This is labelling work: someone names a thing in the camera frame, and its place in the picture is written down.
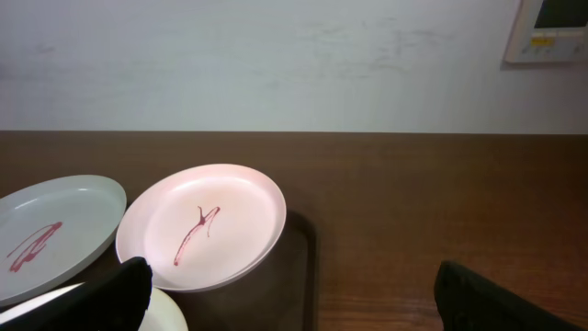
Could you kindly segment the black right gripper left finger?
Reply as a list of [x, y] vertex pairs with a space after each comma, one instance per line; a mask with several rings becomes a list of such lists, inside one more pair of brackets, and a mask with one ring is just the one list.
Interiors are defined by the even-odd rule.
[[106, 276], [1, 324], [8, 331], [137, 330], [148, 309], [153, 272], [133, 257]]

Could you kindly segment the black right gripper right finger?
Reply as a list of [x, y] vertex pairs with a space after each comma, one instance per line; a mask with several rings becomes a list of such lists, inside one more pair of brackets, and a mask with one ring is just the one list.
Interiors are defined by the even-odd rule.
[[434, 297], [444, 331], [582, 331], [455, 261], [441, 263]]

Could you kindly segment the cream white plate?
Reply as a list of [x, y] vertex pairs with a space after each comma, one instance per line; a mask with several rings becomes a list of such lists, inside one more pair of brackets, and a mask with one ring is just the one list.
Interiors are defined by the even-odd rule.
[[[1, 313], [1, 326], [6, 326], [8, 321], [29, 313], [45, 303], [53, 301], [65, 293], [76, 289], [81, 284], [77, 283], [49, 291], [8, 309]], [[188, 326], [186, 318], [175, 301], [163, 291], [152, 287], [150, 304], [142, 319], [139, 331], [187, 330]]]

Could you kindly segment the pale green plate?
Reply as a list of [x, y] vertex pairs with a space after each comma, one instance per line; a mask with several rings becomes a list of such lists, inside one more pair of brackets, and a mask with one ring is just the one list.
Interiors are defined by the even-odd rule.
[[111, 246], [124, 188], [94, 175], [60, 177], [1, 199], [1, 305], [26, 301], [80, 273]]

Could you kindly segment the pink plate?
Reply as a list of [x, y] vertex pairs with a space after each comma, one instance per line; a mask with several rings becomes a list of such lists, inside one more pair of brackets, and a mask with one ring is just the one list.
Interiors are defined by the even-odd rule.
[[150, 186], [125, 211], [120, 262], [142, 257], [153, 286], [217, 289], [256, 268], [280, 238], [287, 204], [279, 186], [244, 165], [200, 165]]

